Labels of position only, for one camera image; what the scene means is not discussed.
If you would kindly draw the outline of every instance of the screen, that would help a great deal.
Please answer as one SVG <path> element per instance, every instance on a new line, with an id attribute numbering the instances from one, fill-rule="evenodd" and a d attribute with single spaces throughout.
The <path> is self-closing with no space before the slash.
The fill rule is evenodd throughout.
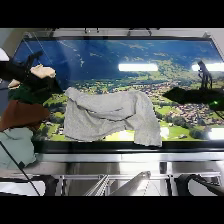
<path id="1" fill-rule="evenodd" d="M 88 94 L 107 94 L 139 90 L 151 99 L 160 122 L 163 141 L 203 141 L 211 128 L 224 127 L 224 121 L 206 105 L 179 105 L 162 94 L 175 86 L 198 89 L 201 79 L 197 69 L 205 64 L 223 63 L 210 39 L 77 39 L 52 38 L 21 42 L 15 61 L 25 61 L 39 50 L 39 63 L 56 70 L 63 90 L 74 87 Z M 224 73 L 211 72 L 213 88 L 224 88 Z M 53 122 L 43 123 L 36 140 L 69 141 L 63 135 L 67 97 L 54 94 L 44 105 Z M 101 141 L 133 141 L 134 131 L 122 131 Z"/>

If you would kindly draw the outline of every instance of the gray cloth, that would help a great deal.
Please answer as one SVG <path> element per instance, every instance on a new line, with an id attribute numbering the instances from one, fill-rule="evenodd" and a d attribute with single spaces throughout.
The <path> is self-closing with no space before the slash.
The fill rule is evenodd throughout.
<path id="1" fill-rule="evenodd" d="M 160 125 L 147 95 L 140 91 L 88 95 L 68 88 L 63 133 L 79 141 L 96 141 L 114 132 L 135 130 L 134 142 L 161 146 Z"/>
<path id="2" fill-rule="evenodd" d="M 33 132 L 28 128 L 7 129 L 0 132 L 0 141 L 19 164 L 23 162 L 25 166 L 33 163 L 36 158 L 34 155 L 34 146 L 31 142 Z M 6 154 L 0 145 L 0 168 L 18 169 L 16 164 Z"/>

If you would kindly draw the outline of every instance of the brown cloth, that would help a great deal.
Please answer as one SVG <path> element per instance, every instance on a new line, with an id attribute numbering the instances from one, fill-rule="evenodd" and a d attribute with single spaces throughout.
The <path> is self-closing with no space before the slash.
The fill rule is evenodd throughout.
<path id="1" fill-rule="evenodd" d="M 28 127 L 38 130 L 41 121 L 50 116 L 48 109 L 41 104 L 25 104 L 18 100 L 10 100 L 0 121 L 0 131 L 15 127 Z"/>

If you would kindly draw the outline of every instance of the black border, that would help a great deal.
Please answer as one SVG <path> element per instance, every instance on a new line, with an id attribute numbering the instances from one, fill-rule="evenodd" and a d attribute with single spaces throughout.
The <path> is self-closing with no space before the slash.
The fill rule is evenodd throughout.
<path id="1" fill-rule="evenodd" d="M 51 40 L 130 40 L 130 39 L 131 40 L 185 40 L 185 41 L 212 41 L 212 43 L 214 44 L 212 38 L 173 37 L 173 36 L 60 36 L 60 37 L 37 37 L 37 38 L 38 40 L 47 40 L 47 41 L 51 41 Z M 26 37 L 21 41 L 21 43 L 24 41 L 36 41 L 37 38 Z M 162 147 L 156 147 L 156 146 L 146 147 L 146 146 L 134 144 L 133 142 L 123 142 L 123 141 L 121 142 L 90 142 L 90 143 L 89 142 L 80 143 L 80 142 L 71 142 L 71 141 L 67 141 L 67 142 L 65 141 L 33 141 L 33 144 L 35 148 L 35 153 L 47 153 L 47 154 L 224 152 L 224 141 L 164 141 L 162 144 Z"/>

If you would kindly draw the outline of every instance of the aerial town image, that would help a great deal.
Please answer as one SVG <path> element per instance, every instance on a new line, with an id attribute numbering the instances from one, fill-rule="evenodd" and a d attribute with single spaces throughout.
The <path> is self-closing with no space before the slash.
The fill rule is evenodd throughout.
<path id="1" fill-rule="evenodd" d="M 42 50 L 36 64 L 52 67 L 62 90 L 74 87 L 88 94 L 139 90 L 152 101 L 163 141 L 204 141 L 213 127 L 224 121 L 207 105 L 178 104 L 162 96 L 175 86 L 198 89 L 201 79 L 192 65 L 223 63 L 211 40 L 75 39 L 24 40 L 14 60 L 23 61 Z M 120 70 L 120 64 L 153 64 L 152 71 Z M 224 88 L 224 73 L 211 72 L 213 88 Z M 34 135 L 35 140 L 71 141 L 63 135 L 67 97 L 53 94 L 44 106 L 51 112 Z M 99 141 L 133 141 L 134 131 L 114 133 Z"/>

